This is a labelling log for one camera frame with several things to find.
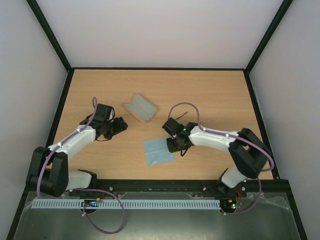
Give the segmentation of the light blue cleaning cloth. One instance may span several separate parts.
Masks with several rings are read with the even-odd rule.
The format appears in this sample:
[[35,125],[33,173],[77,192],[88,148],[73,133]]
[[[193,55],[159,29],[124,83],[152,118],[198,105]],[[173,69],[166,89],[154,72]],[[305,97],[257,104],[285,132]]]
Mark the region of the light blue cleaning cloth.
[[166,137],[145,141],[143,148],[148,166],[169,163],[175,160],[175,156],[168,150]]

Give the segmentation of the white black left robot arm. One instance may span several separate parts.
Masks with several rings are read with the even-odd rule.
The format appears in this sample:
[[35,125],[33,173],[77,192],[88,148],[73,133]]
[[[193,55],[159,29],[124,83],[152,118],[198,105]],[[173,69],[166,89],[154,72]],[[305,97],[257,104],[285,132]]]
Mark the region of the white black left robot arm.
[[69,163],[85,146],[104,137],[127,130],[122,117],[115,116],[112,106],[97,103],[92,114],[82,120],[76,129],[63,140],[48,147],[37,147],[32,154],[26,177],[26,187],[43,194],[60,197],[65,191],[87,189],[96,175],[86,170],[69,170]]

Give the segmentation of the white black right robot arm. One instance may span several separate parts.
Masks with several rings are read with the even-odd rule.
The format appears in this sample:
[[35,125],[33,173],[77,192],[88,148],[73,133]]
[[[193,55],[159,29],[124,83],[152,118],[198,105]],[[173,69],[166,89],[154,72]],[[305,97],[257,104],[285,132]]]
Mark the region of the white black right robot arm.
[[229,153],[234,165],[227,168],[216,183],[224,196],[233,193],[247,179],[255,179],[272,160],[266,145],[248,128],[241,131],[220,131],[189,122],[183,125],[173,118],[167,120],[162,129],[169,134],[166,145],[170,153],[180,152],[184,156],[192,146],[204,146]]

